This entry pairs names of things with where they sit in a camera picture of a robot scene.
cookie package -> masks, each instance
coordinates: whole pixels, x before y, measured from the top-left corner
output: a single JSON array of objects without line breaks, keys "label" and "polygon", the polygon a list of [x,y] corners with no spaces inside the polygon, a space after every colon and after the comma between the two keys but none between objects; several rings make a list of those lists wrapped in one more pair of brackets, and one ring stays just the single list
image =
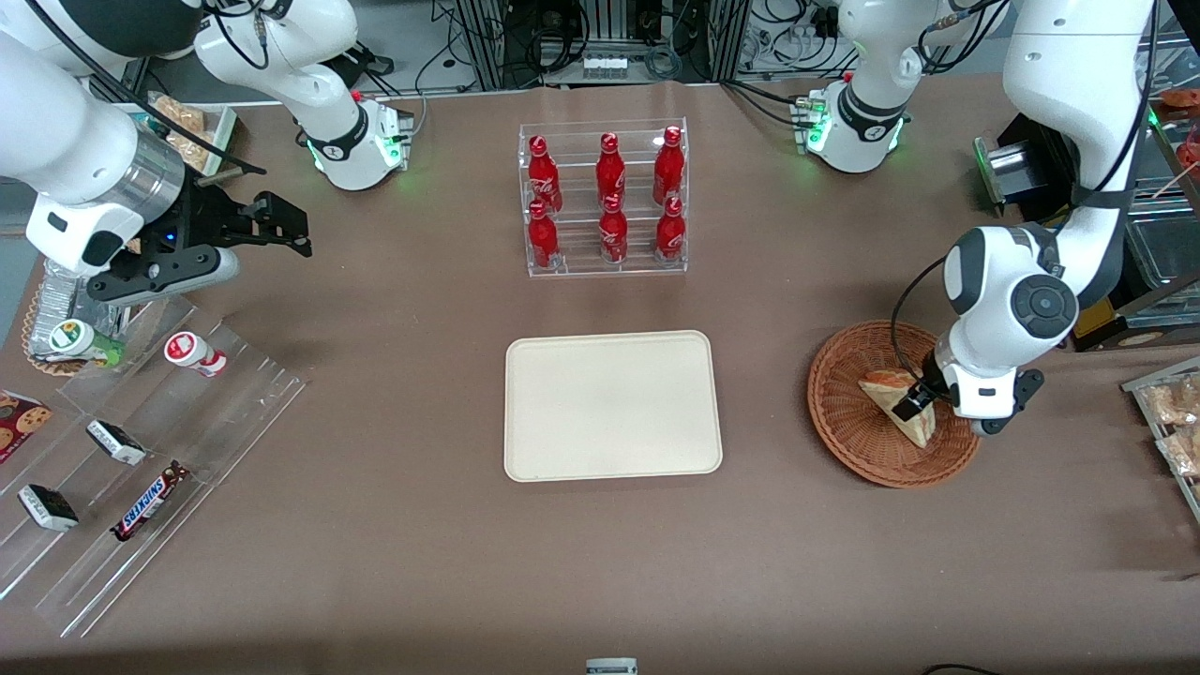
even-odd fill
[{"label": "cookie package", "polygon": [[1184,425],[1200,420],[1200,376],[1184,375],[1140,389],[1151,417],[1159,424]]},{"label": "cookie package", "polygon": [[0,464],[54,414],[41,401],[0,389]]}]

clear acrylic shelf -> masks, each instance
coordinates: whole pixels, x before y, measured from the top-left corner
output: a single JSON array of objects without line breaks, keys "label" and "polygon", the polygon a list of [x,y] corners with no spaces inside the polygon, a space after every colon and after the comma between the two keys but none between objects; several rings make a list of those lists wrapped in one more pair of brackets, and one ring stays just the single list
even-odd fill
[{"label": "clear acrylic shelf", "polygon": [[[688,243],[684,240],[683,259],[673,267],[662,267],[654,259],[655,233],[662,207],[654,202],[654,160],[662,147],[662,130],[676,125],[683,130],[684,157],[688,157],[688,120],[626,120],[586,121],[565,124],[523,124],[517,141],[517,169],[521,189],[522,227],[526,243],[526,267],[529,276],[608,276],[617,274],[682,274],[688,270]],[[620,264],[605,262],[600,257],[600,203],[596,193],[595,166],[600,159],[600,136],[606,131],[617,135],[620,156],[625,161],[625,217],[629,220],[629,255]],[[542,136],[550,156],[558,165],[563,190],[563,210],[554,214],[558,226],[558,247],[563,264],[557,269],[542,269],[534,263],[529,245],[529,203],[533,189],[529,185],[529,138]],[[688,173],[690,162],[684,163],[679,196],[683,199],[683,216],[688,220]]]},{"label": "clear acrylic shelf", "polygon": [[[226,353],[220,376],[162,357],[167,338],[182,329]],[[304,388],[182,298],[146,305],[118,338],[125,360],[72,377],[46,401],[55,416],[0,466],[0,597],[36,602],[64,637],[96,625]],[[84,430],[96,418],[122,428],[149,452],[145,459],[128,466],[101,450]],[[14,460],[26,464],[10,467]],[[172,460],[191,476],[128,542],[118,542],[109,528]],[[54,532],[35,524],[16,496],[29,483],[62,492],[79,525]]]}]

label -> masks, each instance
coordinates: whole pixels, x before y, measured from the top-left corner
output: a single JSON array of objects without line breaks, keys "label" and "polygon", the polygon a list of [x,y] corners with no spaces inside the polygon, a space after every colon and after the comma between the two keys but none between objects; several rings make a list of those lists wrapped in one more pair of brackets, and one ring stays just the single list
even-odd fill
[{"label": "label", "polygon": [[180,333],[167,342],[167,356],[175,360],[184,360],[196,351],[196,340],[187,333]]},{"label": "label", "polygon": [[166,489],[167,489],[167,482],[163,480],[162,476],[160,476],[150,485],[150,489],[148,489],[142,495],[142,498],[138,500],[138,503],[133,504],[133,508],[131,508],[130,512],[125,514],[125,518],[121,519],[121,526],[128,530],[133,527],[137,524],[138,519],[142,518],[143,515],[146,518],[154,515],[154,512],[157,510],[158,506],[161,506],[162,503],[162,502],[156,503],[155,500],[157,500],[158,495],[161,495],[162,491]]},{"label": "label", "polygon": [[62,352],[70,350],[83,338],[83,328],[79,322],[67,321],[59,324],[58,329],[50,333],[50,346]]}]

coca-cola bottle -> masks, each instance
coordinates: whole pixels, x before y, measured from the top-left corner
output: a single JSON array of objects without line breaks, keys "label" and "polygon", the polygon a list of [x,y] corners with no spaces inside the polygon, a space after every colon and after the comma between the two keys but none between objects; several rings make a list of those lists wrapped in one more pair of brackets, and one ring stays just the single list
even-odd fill
[{"label": "coca-cola bottle", "polygon": [[563,189],[558,184],[558,165],[546,151],[546,139],[541,136],[529,138],[529,185],[535,198],[546,202],[556,213],[563,210]]},{"label": "coca-cola bottle", "polygon": [[686,232],[688,226],[683,222],[683,201],[674,196],[667,197],[662,217],[659,219],[659,231],[654,238],[654,259],[664,267],[679,264]]},{"label": "coca-cola bottle", "polygon": [[625,196],[625,160],[617,151],[617,135],[600,137],[600,161],[596,162],[596,190],[600,202],[608,195]]},{"label": "coca-cola bottle", "polygon": [[600,216],[600,257],[607,263],[623,263],[629,252],[629,221],[620,213],[623,199],[613,192],[604,198]]},{"label": "coca-cola bottle", "polygon": [[558,228],[550,217],[550,208],[540,199],[529,204],[529,245],[533,262],[541,269],[557,269],[563,263],[558,250]]},{"label": "coca-cola bottle", "polygon": [[683,139],[683,130],[678,126],[668,126],[662,132],[662,148],[654,160],[654,202],[664,204],[666,198],[678,195],[683,184],[683,148],[679,142]]}]

bread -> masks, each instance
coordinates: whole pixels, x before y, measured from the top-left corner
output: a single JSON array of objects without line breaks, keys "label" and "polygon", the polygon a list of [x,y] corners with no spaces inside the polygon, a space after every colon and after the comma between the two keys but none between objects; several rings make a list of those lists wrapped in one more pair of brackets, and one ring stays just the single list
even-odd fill
[{"label": "bread", "polygon": [[904,431],[904,435],[913,444],[924,448],[934,437],[936,424],[934,406],[926,406],[908,422],[902,422],[892,412],[892,408],[908,394],[908,388],[916,383],[917,381],[907,371],[899,368],[886,368],[863,375],[858,381],[858,387],[875,401],[875,405],[883,410],[888,419],[900,428],[900,431]]}]

